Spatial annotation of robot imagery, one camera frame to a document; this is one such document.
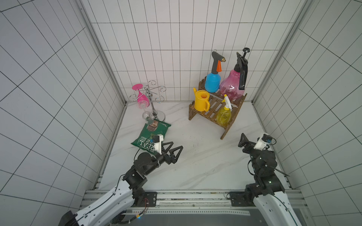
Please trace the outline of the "small yellow spray bottle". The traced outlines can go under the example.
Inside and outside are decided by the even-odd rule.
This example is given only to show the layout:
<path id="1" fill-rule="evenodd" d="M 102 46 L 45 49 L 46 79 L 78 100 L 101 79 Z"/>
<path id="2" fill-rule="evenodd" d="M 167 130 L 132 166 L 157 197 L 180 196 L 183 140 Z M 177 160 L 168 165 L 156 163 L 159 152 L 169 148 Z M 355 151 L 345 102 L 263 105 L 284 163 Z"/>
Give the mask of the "small yellow spray bottle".
<path id="1" fill-rule="evenodd" d="M 225 106 L 218 111 L 216 122 L 220 126 L 227 126 L 232 117 L 232 105 L 229 97 L 226 94 L 224 94 L 224 99 L 222 102 L 225 103 Z"/>

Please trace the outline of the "yellow watering can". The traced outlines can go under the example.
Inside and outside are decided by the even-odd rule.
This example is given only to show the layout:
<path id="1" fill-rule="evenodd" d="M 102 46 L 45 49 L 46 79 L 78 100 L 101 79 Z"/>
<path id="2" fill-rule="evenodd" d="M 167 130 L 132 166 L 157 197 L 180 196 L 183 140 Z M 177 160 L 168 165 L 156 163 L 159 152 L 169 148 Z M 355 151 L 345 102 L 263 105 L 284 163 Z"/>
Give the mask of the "yellow watering can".
<path id="1" fill-rule="evenodd" d="M 210 109 L 210 94 L 205 90 L 193 89 L 195 94 L 194 108 L 199 112 L 208 112 Z"/>

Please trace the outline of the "pink pressure sprayer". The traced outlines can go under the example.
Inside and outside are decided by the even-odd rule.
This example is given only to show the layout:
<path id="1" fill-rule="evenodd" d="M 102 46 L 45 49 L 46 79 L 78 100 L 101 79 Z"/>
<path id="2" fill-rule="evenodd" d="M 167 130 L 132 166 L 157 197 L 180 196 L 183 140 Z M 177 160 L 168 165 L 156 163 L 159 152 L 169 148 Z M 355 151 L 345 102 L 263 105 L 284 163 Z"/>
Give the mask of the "pink pressure sprayer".
<path id="1" fill-rule="evenodd" d="M 243 54 L 237 54 L 237 63 L 229 76 L 220 84 L 221 94 L 227 95 L 229 100 L 236 100 L 244 95 L 246 89 L 246 81 L 248 75 L 248 61 L 246 54 L 250 52 L 250 48 L 244 48 Z"/>

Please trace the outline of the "blue spray bottle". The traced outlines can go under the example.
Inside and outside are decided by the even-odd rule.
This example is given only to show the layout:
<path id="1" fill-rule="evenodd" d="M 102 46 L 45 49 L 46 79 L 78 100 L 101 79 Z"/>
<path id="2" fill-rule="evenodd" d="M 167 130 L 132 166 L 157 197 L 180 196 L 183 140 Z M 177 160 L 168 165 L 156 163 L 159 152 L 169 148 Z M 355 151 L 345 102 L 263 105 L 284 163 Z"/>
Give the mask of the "blue spray bottle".
<path id="1" fill-rule="evenodd" d="M 215 93 L 219 90 L 221 83 L 221 77 L 219 73 L 222 71 L 221 63 L 226 61 L 225 57 L 216 51 L 212 52 L 212 58 L 212 70 L 211 73 L 206 76 L 205 81 L 205 90 L 209 93 Z"/>

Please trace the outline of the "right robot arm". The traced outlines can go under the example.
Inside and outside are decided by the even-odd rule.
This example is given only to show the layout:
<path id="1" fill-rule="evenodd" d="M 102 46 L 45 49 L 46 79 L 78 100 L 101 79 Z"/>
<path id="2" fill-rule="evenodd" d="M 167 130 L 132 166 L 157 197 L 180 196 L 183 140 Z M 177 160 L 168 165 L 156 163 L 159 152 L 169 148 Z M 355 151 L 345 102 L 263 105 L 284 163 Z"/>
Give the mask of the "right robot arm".
<path id="1" fill-rule="evenodd" d="M 285 188 L 275 174 L 279 172 L 276 153 L 269 148 L 276 144 L 276 139 L 264 133 L 257 142 L 248 140 L 244 133 L 241 134 L 238 147 L 250 156 L 255 183 L 246 185 L 244 200 L 253 203 L 261 212 L 269 226 L 300 226 L 302 225 L 295 214 Z"/>

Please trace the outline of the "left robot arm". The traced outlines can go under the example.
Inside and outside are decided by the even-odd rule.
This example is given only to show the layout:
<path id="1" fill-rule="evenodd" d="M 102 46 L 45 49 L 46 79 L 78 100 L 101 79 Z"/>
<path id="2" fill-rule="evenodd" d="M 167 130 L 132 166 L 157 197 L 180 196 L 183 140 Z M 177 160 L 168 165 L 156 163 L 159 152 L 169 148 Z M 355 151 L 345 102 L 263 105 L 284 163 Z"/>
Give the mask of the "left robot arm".
<path id="1" fill-rule="evenodd" d="M 65 213 L 59 225 L 105 226 L 114 218 L 127 213 L 131 207 L 144 207 L 141 213 L 120 224 L 129 224 L 136 220 L 146 212 L 148 207 L 156 205 L 157 192 L 145 192 L 142 188 L 147 182 L 146 176 L 163 163 L 177 163 L 182 150 L 182 146 L 173 147 L 173 142 L 166 142 L 161 145 L 161 153 L 154 155 L 148 152 L 141 153 L 132 167 L 120 176 L 115 187 L 84 209 L 76 213 L 72 211 Z"/>

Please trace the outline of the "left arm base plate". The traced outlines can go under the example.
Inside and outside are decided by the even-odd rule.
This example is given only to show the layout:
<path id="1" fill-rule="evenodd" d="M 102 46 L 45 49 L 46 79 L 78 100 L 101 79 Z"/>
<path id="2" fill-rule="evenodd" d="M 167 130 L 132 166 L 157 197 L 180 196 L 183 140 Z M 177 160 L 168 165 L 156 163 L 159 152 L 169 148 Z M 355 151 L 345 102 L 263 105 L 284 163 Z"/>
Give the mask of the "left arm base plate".
<path id="1" fill-rule="evenodd" d="M 157 192 L 142 192 L 135 196 L 133 207 L 155 207 Z"/>

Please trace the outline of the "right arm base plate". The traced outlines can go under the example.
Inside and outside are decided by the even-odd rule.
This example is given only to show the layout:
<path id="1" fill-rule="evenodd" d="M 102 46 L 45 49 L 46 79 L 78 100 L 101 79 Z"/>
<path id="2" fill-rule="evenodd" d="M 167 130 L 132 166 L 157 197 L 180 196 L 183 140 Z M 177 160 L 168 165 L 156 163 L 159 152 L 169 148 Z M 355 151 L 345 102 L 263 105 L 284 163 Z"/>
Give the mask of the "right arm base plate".
<path id="1" fill-rule="evenodd" d="M 261 195 L 260 192 L 245 190 L 243 192 L 229 192 L 227 199 L 231 201 L 232 207 L 255 207 L 254 198 Z"/>

